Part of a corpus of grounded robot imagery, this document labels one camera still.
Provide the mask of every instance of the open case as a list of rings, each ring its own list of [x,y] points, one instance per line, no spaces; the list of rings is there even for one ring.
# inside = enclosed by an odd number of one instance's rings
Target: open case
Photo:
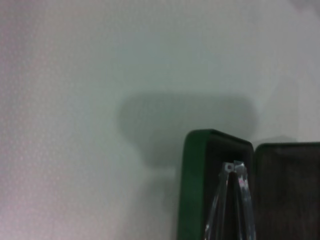
[[[177,240],[204,239],[222,164],[235,160],[247,169],[256,239],[320,239],[320,143],[265,143],[254,151],[249,141],[196,130],[184,144]],[[233,187],[225,201],[226,240],[239,239]]]

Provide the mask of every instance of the white surface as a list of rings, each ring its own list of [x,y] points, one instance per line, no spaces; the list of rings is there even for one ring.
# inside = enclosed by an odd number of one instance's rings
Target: white surface
[[[320,140],[320,6],[0,0],[0,239],[173,240],[183,140]]]

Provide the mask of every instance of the white wall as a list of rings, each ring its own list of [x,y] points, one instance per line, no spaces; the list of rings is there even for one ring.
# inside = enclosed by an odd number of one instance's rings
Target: white wall
[[[320,140],[317,0],[0,2],[0,238],[173,240],[184,137]]]

